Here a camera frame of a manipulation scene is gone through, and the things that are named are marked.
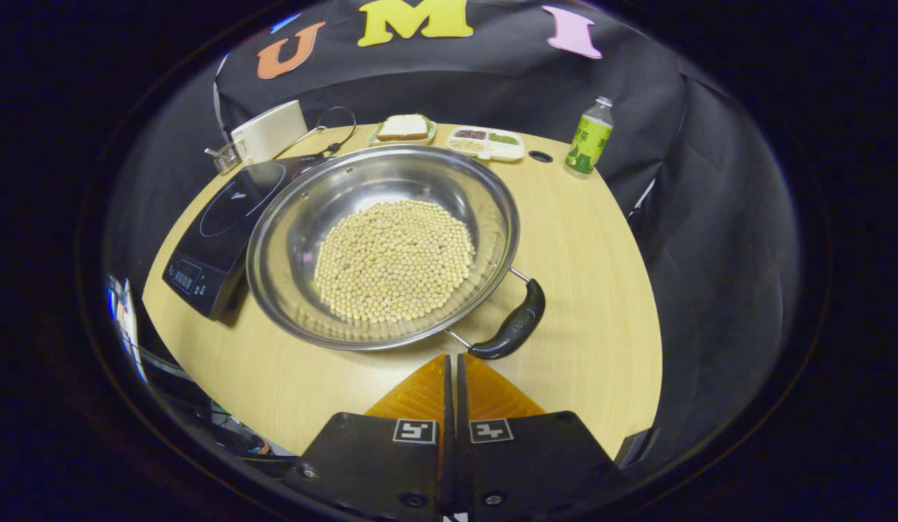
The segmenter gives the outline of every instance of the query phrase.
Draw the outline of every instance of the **white plate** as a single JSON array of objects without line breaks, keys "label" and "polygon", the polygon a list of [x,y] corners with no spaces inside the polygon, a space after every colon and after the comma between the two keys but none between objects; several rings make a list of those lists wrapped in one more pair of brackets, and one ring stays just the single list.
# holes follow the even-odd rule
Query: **white plate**
[{"label": "white plate", "polygon": [[[457,134],[461,131],[481,131],[484,133],[484,138],[458,138]],[[500,136],[509,136],[509,138],[513,138],[516,140],[516,145],[512,143],[502,143],[499,141],[491,140],[491,133],[495,133]],[[461,148],[461,146],[452,146],[452,142],[455,140],[469,141],[473,143],[479,143],[482,146],[482,151],[466,151],[466,149]],[[472,156],[474,158],[478,158],[480,160],[502,160],[505,162],[515,162],[518,159],[521,159],[525,156],[525,146],[523,145],[523,139],[518,135],[518,133],[512,133],[501,129],[491,129],[491,128],[456,128],[452,131],[452,134],[449,136],[449,139],[446,140],[446,146],[452,151],[461,152],[466,156]]]},{"label": "white plate", "polygon": [[417,145],[429,145],[432,142],[433,138],[436,136],[436,122],[432,120],[428,120],[429,122],[429,134],[426,138],[423,139],[389,139],[388,141],[381,141],[378,139],[378,131],[381,130],[381,125],[376,126],[375,130],[368,136],[368,144],[371,146],[375,145],[397,145],[398,143],[415,143]]}]

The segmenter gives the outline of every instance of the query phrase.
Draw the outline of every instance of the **cable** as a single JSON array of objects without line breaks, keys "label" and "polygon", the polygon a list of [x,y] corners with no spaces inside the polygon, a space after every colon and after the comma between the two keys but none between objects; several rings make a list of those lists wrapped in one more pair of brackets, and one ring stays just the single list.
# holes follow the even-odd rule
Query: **cable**
[{"label": "cable", "polygon": [[333,143],[330,146],[327,146],[327,148],[324,149],[323,151],[321,151],[320,154],[323,154],[324,152],[329,152],[330,156],[332,156],[333,154],[336,154],[336,152],[339,152],[339,149],[342,149],[342,146],[347,141],[349,141],[349,139],[352,138],[352,136],[355,136],[355,131],[358,130],[359,123],[355,119],[355,112],[352,112],[351,109],[349,109],[347,107],[343,107],[341,105],[336,105],[335,107],[330,107],[329,109],[326,109],[326,111],[323,112],[322,115],[320,115],[320,118],[317,119],[317,128],[326,128],[324,125],[321,125],[321,123],[323,123],[323,116],[329,115],[329,113],[332,112],[332,110],[336,110],[336,109],[345,110],[345,112],[349,113],[349,116],[352,116],[352,132],[350,132],[349,135],[346,136],[346,139],[343,139],[339,143]]}]

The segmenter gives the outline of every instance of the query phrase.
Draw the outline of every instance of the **wooden table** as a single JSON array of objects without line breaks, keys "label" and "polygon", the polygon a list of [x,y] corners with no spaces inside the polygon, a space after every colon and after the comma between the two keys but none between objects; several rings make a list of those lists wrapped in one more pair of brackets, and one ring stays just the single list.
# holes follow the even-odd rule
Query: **wooden table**
[{"label": "wooden table", "polygon": [[[340,154],[365,148],[373,126],[360,125]],[[455,126],[440,123],[432,145],[445,146]],[[280,157],[322,151],[349,130],[308,136]],[[568,175],[562,166],[567,144],[523,138],[527,151],[554,161],[527,156],[486,164],[504,179],[519,209],[512,265],[541,284],[547,307],[527,343],[489,365],[546,412],[573,410],[614,457],[625,436],[651,427],[658,406],[661,338],[652,289],[607,184],[598,175],[585,181]],[[175,360],[204,392],[300,454],[334,413],[365,413],[426,361],[465,348],[442,333],[386,351],[316,347],[280,330],[247,293],[233,327],[192,310],[162,281],[162,272],[184,230],[238,170],[216,176],[172,227],[151,266],[143,302]],[[469,341],[488,339],[524,296],[523,282],[510,275],[453,329]]]}]

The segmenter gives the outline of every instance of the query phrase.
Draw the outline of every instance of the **bread slice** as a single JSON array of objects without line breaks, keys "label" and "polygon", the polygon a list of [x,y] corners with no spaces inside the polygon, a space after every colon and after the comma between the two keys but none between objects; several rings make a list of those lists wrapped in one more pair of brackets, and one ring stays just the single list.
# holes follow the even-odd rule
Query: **bread slice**
[{"label": "bread slice", "polygon": [[429,125],[422,115],[397,115],[385,120],[378,130],[379,141],[426,139]]}]

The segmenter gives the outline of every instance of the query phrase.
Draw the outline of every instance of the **white food tray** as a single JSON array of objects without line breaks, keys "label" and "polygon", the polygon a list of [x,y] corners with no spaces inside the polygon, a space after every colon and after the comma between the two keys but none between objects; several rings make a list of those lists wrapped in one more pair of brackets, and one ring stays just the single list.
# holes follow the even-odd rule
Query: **white food tray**
[{"label": "white food tray", "polygon": [[[475,133],[484,133],[484,138],[459,138],[458,133],[470,131]],[[516,145],[512,143],[502,143],[491,140],[491,134],[498,136],[506,136],[516,140]],[[525,146],[523,139],[518,133],[512,133],[501,129],[491,128],[456,128],[452,131],[452,135],[446,140],[446,146],[452,151],[461,152],[467,156],[478,158],[479,160],[502,160],[505,162],[515,162],[525,156]]]},{"label": "white food tray", "polygon": [[436,122],[426,119],[429,126],[429,134],[426,138],[423,139],[389,139],[388,141],[381,141],[378,139],[378,131],[381,130],[381,125],[376,126],[375,130],[368,136],[368,144],[370,146],[375,145],[396,145],[399,143],[415,143],[417,145],[429,145],[432,142],[433,138],[436,136]]}]

